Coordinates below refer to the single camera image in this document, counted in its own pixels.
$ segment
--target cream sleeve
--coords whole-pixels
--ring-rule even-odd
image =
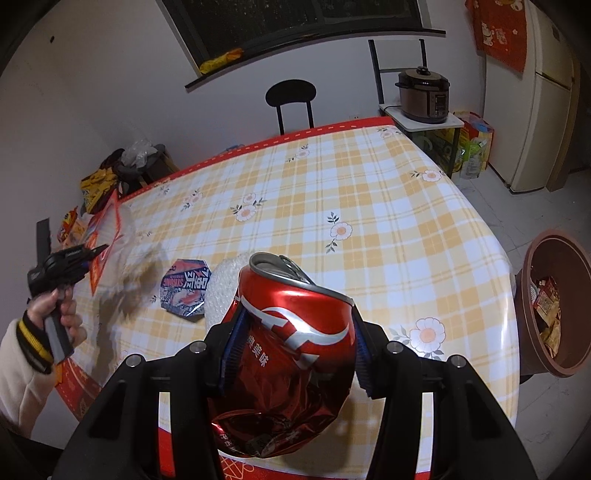
[[[11,322],[0,345],[0,415],[12,430],[29,438],[56,374],[44,375],[29,365],[17,341],[17,323]]]

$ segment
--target yellow checkered tablecloth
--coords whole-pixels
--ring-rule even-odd
[[[160,308],[160,280],[176,259],[205,260],[214,270],[241,252],[269,251],[352,297],[364,320],[420,355],[466,356],[514,422],[519,352],[509,261],[456,186],[389,120],[245,147],[124,205],[135,231],[120,282],[99,283],[94,296],[88,280],[76,287],[89,338],[73,359],[100,385],[131,353],[169,356],[205,336],[204,320]],[[160,423],[170,431],[163,399]],[[430,468],[432,405],[425,400],[418,472]],[[382,409],[355,381],[339,418],[310,444],[245,462],[364,477]]]

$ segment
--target refrigerator door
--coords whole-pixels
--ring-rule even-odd
[[[513,181],[525,145],[537,77],[531,17],[535,7],[529,1],[524,6],[528,47],[523,75],[490,56],[486,57],[484,120],[495,129],[489,162],[506,184]]]
[[[570,89],[574,72],[569,45],[552,20],[535,5],[528,3],[535,37],[535,70],[548,80]]]
[[[562,143],[569,107],[569,90],[536,75],[530,129],[511,182],[513,192],[528,192],[546,185]]]

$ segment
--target trash can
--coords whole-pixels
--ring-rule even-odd
[[[561,338],[555,358],[540,338],[530,297],[530,278],[546,277],[556,281],[560,296]],[[532,242],[517,275],[515,312],[521,375],[570,377],[583,366],[591,352],[591,262],[574,238],[547,230]]]

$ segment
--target hand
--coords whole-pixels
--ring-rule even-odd
[[[74,290],[66,288],[64,299],[61,302],[61,324],[67,328],[72,345],[76,348],[86,340],[86,329],[82,326],[82,318],[76,315],[76,301],[72,300]],[[55,289],[51,293],[42,293],[29,302],[27,315],[29,319],[40,329],[44,330],[43,319],[49,316],[56,308],[60,292]]]

